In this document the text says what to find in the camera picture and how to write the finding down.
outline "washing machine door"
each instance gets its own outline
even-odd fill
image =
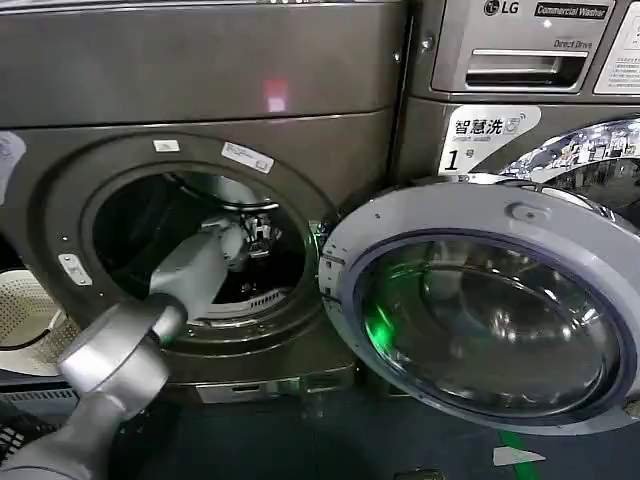
[[[319,286],[344,340],[398,388],[478,423],[553,435],[633,422],[634,227],[554,187],[451,180],[375,198],[332,232]]]

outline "white laundry basket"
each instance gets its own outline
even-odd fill
[[[0,273],[0,369],[56,376],[58,357],[79,331],[31,272]]]

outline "white sticker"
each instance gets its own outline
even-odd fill
[[[640,2],[627,10],[594,93],[640,93]]]
[[[223,157],[227,157],[247,167],[258,170],[262,173],[269,173],[273,167],[274,160],[250,148],[226,142],[221,152]]]
[[[518,450],[512,447],[497,447],[493,449],[493,464],[496,467],[539,462],[541,460],[546,460],[546,458],[538,453],[527,452],[526,450]]]
[[[27,145],[15,133],[0,132],[0,205],[4,203],[13,169],[26,151]]]
[[[153,147],[156,152],[179,152],[180,144],[177,140],[154,140]]]
[[[73,283],[79,287],[88,287],[93,284],[93,280],[82,266],[82,262],[77,255],[73,253],[61,253],[58,255],[58,261],[66,274],[73,280]]]
[[[458,107],[449,120],[439,173],[469,173],[500,147],[535,127],[541,115],[535,105]]]

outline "lg logo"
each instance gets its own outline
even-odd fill
[[[518,13],[519,2],[487,0],[484,4],[484,14],[492,17],[496,13]]]

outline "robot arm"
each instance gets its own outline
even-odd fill
[[[1,480],[104,478],[120,423],[142,411],[169,377],[159,344],[206,313],[240,252],[234,228],[182,242],[153,272],[144,302],[113,306],[74,340],[59,369],[80,394],[77,408],[60,430],[9,459]]]

